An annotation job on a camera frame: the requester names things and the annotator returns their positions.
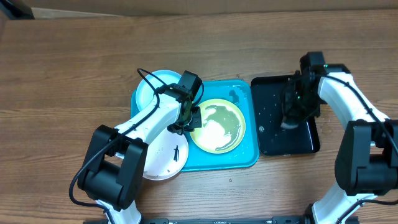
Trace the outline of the green sponge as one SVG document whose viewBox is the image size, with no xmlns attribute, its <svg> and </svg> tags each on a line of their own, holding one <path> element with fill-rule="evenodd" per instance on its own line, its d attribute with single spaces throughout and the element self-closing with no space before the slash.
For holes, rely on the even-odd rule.
<svg viewBox="0 0 398 224">
<path fill-rule="evenodd" d="M 288 121 L 288 120 L 283 120 L 283 122 L 281 123 L 281 128 L 282 129 L 295 129 L 299 126 L 298 123 L 292 122 L 292 121 Z"/>
</svg>

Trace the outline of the yellow plate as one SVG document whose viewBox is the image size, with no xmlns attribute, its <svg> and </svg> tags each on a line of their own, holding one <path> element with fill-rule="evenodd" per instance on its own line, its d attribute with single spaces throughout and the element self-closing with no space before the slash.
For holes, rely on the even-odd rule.
<svg viewBox="0 0 398 224">
<path fill-rule="evenodd" d="M 246 132 L 243 112 L 232 102 L 210 99 L 199 104 L 201 127 L 190 133 L 203 151 L 223 154 L 239 146 Z"/>
</svg>

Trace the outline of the light blue plate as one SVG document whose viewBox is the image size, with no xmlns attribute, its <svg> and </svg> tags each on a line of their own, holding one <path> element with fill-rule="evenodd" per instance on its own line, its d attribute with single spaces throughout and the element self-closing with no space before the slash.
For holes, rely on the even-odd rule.
<svg viewBox="0 0 398 224">
<path fill-rule="evenodd" d="M 180 74 L 171 70 L 157 70 L 152 72 L 152 74 L 159 79 L 156 79 L 156 77 L 153 77 L 152 75 L 147 75 L 146 79 L 153 85 L 154 88 L 161 87 L 163 85 L 162 82 L 164 82 L 166 85 L 178 83 L 181 78 Z M 142 80 L 137 87 L 135 96 L 138 110 L 142 111 L 152 101 L 153 97 L 153 89 L 145 80 Z"/>
</svg>

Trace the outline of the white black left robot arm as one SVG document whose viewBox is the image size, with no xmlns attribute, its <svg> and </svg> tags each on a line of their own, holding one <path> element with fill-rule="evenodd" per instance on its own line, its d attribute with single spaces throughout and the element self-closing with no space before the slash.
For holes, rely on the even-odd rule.
<svg viewBox="0 0 398 224">
<path fill-rule="evenodd" d="M 163 85 L 150 105 L 129 121 L 116 128 L 99 126 L 69 186 L 70 200 L 102 209 L 108 223 L 141 223 L 134 201 L 149 145 L 164 130 L 181 136 L 199 128 L 200 109 L 194 99 L 203 91 L 201 84 Z"/>
</svg>

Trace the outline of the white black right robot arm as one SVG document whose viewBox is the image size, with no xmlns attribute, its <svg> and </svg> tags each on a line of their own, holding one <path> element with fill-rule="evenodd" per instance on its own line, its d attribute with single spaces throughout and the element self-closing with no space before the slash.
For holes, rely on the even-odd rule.
<svg viewBox="0 0 398 224">
<path fill-rule="evenodd" d="M 380 112 L 363 95 L 343 64 L 302 65 L 280 95 L 283 129 L 319 116 L 327 104 L 345 133 L 335 160 L 336 182 L 308 207 L 305 223 L 347 223 L 366 203 L 397 189 L 397 121 Z"/>
</svg>

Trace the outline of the black rectangular tray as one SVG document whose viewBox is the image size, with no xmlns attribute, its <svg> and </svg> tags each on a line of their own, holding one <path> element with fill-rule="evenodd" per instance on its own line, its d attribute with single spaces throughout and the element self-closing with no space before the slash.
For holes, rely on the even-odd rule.
<svg viewBox="0 0 398 224">
<path fill-rule="evenodd" d="M 257 77 L 251 81 L 259 151 L 265 156 L 316 153 L 320 139 L 314 118 L 295 129 L 282 129 L 279 95 L 290 75 Z"/>
</svg>

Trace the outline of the teal plastic tray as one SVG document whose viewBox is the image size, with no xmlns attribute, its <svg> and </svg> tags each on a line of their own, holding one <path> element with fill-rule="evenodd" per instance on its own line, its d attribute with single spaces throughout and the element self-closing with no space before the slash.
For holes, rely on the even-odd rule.
<svg viewBox="0 0 398 224">
<path fill-rule="evenodd" d="M 182 170 L 190 172 L 253 166 L 259 158 L 259 146 L 250 86 L 242 80 L 204 81 L 203 83 L 205 91 L 200 91 L 197 98 L 200 98 L 201 102 L 216 98 L 232 102 L 241 110 L 246 130 L 240 144 L 222 154 L 212 154 L 200 149 L 193 142 L 190 133 L 185 133 L 189 155 Z"/>
</svg>

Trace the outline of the pink white plate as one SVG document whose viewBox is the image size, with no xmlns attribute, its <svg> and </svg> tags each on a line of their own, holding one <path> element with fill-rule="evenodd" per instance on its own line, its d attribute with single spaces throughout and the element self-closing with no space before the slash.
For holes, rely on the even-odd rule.
<svg viewBox="0 0 398 224">
<path fill-rule="evenodd" d="M 188 153 L 186 137 L 165 128 L 149 145 L 143 178 L 160 181 L 177 175 L 186 164 Z"/>
</svg>

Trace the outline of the brown cardboard backdrop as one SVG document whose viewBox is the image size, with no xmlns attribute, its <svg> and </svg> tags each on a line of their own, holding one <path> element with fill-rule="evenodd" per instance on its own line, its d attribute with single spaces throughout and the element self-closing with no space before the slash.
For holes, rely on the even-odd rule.
<svg viewBox="0 0 398 224">
<path fill-rule="evenodd" d="M 397 9 L 397 0 L 25 0 L 34 9 L 115 16 Z"/>
</svg>

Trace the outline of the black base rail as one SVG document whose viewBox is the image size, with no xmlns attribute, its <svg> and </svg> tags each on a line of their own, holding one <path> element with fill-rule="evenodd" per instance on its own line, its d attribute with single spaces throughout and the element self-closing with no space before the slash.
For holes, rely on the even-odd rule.
<svg viewBox="0 0 398 224">
<path fill-rule="evenodd" d="M 143 224 L 304 224 L 309 223 L 301 216 L 279 216 L 266 219 L 234 220 L 168 220 L 166 218 L 144 219 Z"/>
</svg>

